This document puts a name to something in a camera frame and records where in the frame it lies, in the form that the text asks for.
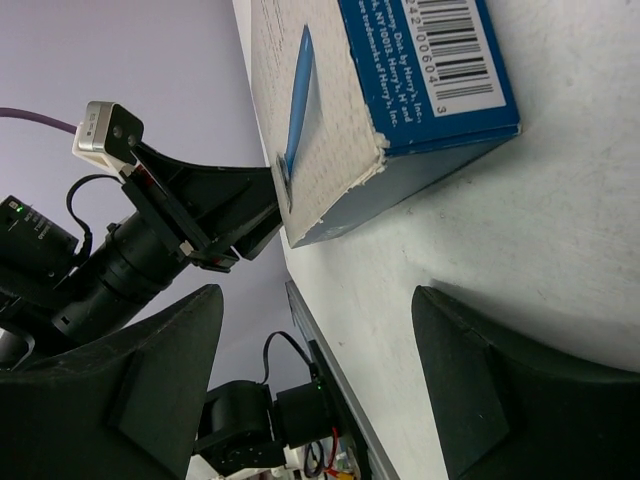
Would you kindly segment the grey blue razor pack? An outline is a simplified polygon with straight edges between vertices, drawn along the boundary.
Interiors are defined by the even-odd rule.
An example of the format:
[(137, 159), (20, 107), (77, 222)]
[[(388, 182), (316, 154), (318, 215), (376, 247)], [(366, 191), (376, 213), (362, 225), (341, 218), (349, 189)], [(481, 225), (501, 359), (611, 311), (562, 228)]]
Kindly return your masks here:
[(521, 130), (482, 1), (255, 1), (251, 91), (288, 243), (356, 229)]

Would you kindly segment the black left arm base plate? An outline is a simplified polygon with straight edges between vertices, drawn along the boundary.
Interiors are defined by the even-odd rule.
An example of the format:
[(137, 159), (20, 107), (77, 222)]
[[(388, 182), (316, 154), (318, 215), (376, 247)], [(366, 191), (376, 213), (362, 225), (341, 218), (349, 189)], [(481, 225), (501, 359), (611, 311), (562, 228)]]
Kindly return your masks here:
[(347, 381), (338, 368), (331, 364), (331, 355), (323, 352), (317, 340), (309, 340), (307, 345), (324, 391), (329, 417), (337, 429), (339, 441), (351, 456), (355, 475), (358, 479), (374, 479), (369, 446), (356, 413), (355, 402), (348, 395)]

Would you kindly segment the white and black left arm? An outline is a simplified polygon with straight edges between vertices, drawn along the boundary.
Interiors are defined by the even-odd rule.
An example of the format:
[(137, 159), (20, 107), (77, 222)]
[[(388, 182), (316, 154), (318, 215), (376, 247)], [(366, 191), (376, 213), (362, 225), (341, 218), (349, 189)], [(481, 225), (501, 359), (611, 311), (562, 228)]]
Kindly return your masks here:
[(15, 197), (1, 205), (1, 367), (70, 351), (128, 323), (188, 266), (256, 258), (282, 219), (266, 167), (195, 165), (146, 144), (116, 176), (134, 206), (96, 244)]

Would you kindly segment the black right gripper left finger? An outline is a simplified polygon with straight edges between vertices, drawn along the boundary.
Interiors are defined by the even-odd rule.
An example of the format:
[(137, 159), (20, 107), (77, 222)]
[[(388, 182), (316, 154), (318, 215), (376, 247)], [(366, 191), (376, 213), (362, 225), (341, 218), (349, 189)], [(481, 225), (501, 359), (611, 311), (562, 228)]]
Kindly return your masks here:
[(222, 291), (205, 285), (99, 340), (2, 372), (2, 478), (185, 478), (222, 319)]

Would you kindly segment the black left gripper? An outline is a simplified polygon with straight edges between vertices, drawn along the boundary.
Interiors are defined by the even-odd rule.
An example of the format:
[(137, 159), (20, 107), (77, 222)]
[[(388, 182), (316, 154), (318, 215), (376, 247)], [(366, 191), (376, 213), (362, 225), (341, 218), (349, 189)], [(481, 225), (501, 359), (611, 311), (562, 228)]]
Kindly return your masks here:
[[(120, 171), (122, 190), (160, 242), (178, 260), (229, 273), (239, 256), (254, 260), (282, 227), (267, 167), (198, 165), (163, 155), (146, 144), (133, 149), (137, 167)], [(240, 230), (233, 252), (207, 251), (176, 208), (207, 235)]]

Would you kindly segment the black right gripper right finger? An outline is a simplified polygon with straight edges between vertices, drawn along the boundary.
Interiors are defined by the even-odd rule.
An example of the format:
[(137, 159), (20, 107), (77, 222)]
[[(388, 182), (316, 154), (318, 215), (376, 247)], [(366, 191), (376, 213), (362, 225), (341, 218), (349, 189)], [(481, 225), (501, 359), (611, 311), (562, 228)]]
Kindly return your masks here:
[(639, 376), (511, 330), (444, 292), (411, 316), (450, 479), (636, 479)]

